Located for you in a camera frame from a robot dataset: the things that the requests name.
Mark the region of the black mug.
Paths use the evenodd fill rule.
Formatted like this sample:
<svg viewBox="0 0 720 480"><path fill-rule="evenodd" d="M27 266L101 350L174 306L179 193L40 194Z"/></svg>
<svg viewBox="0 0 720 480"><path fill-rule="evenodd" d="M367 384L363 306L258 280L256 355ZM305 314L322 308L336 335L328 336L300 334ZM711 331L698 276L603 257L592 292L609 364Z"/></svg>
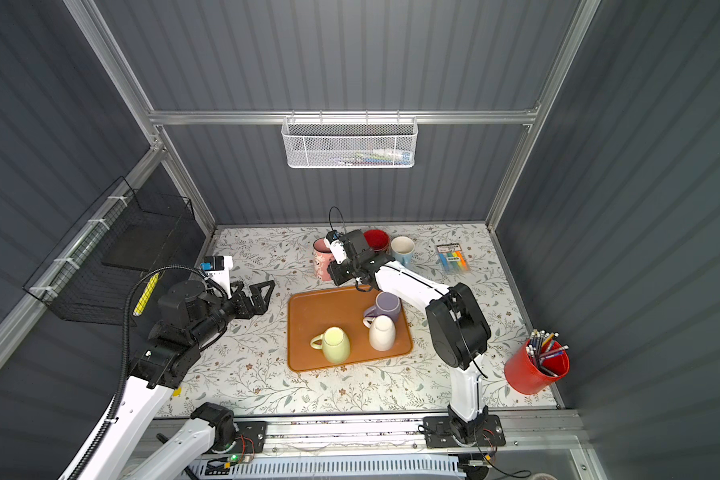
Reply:
<svg viewBox="0 0 720 480"><path fill-rule="evenodd" d="M389 252L391 238L385 231L381 229L369 229L363 232L363 236L373 251Z"/></svg>

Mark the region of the light green mug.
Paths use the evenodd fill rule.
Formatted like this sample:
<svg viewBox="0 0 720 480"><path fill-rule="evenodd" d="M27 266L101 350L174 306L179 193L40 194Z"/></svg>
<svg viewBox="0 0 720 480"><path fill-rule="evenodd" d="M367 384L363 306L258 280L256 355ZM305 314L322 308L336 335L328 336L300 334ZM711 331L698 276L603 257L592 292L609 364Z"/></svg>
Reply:
<svg viewBox="0 0 720 480"><path fill-rule="evenodd" d="M339 327L329 327L322 334L314 337L310 341L310 346L321 350L330 364L345 362L351 353L349 337Z"/></svg>

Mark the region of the pink mug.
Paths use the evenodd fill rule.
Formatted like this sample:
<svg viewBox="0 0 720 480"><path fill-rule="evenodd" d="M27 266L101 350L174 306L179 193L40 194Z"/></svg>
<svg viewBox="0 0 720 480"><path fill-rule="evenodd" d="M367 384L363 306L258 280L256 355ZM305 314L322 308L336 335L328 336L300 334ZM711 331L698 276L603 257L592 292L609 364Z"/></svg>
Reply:
<svg viewBox="0 0 720 480"><path fill-rule="evenodd" d="M331 282L328 266L334 260L334 256L325 238L319 238L313 242L313 252L316 276L323 282Z"/></svg>

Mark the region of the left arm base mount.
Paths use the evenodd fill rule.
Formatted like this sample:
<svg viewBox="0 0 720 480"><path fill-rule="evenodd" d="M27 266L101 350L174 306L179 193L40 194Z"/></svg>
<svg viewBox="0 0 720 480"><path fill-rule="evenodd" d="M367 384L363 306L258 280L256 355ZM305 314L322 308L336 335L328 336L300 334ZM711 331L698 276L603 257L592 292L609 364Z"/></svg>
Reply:
<svg viewBox="0 0 720 480"><path fill-rule="evenodd" d="M235 423L235 437L211 448L220 455L258 455L264 450L268 423L265 421L243 421Z"/></svg>

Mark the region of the light blue mug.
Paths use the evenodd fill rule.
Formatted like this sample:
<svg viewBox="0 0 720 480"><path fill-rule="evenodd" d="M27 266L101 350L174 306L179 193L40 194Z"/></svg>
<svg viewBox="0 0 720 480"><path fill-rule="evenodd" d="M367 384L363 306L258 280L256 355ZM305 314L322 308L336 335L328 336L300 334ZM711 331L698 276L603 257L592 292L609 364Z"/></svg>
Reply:
<svg viewBox="0 0 720 480"><path fill-rule="evenodd" d="M408 267L415 253L415 242L407 236L397 236L390 242L390 248L395 260L404 267Z"/></svg>

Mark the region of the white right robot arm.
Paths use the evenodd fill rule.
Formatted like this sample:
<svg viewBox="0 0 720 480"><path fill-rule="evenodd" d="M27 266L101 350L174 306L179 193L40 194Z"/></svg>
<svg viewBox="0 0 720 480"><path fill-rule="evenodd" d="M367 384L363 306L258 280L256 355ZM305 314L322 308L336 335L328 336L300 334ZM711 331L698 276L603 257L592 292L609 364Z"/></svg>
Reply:
<svg viewBox="0 0 720 480"><path fill-rule="evenodd" d="M434 350L450 368L449 413L464 423L476 421L485 409L480 363L491 330L472 290L463 283L448 286L413 272L391 255L374 251L359 230L331 230L325 239L334 256L328 272L335 285L354 281L357 287L370 286L425 314Z"/></svg>

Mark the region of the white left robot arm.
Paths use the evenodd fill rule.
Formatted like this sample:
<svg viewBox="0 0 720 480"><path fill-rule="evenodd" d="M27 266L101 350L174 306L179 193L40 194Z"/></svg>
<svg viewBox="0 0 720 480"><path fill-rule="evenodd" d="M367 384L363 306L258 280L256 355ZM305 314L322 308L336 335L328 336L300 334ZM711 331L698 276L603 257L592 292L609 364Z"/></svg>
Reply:
<svg viewBox="0 0 720 480"><path fill-rule="evenodd" d="M106 413L64 470L65 479L115 479L147 427L179 388L202 352L220 340L234 319L267 312L275 286L269 280L248 292L235 281L224 287L200 276L172 286L158 301L160 319L143 352L123 348L117 390ZM233 447L239 435L233 412L206 402L180 431L145 460L135 479L168 479L210 450Z"/></svg>

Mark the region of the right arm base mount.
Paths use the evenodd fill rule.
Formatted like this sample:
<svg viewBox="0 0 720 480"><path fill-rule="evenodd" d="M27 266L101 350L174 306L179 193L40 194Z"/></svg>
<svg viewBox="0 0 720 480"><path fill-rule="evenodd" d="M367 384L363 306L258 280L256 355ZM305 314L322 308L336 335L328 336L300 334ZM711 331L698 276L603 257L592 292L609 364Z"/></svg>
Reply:
<svg viewBox="0 0 720 480"><path fill-rule="evenodd" d="M430 449L480 447L495 449L506 445L500 418L484 406L475 419L465 421L451 408L445 416L426 416L417 426Z"/></svg>

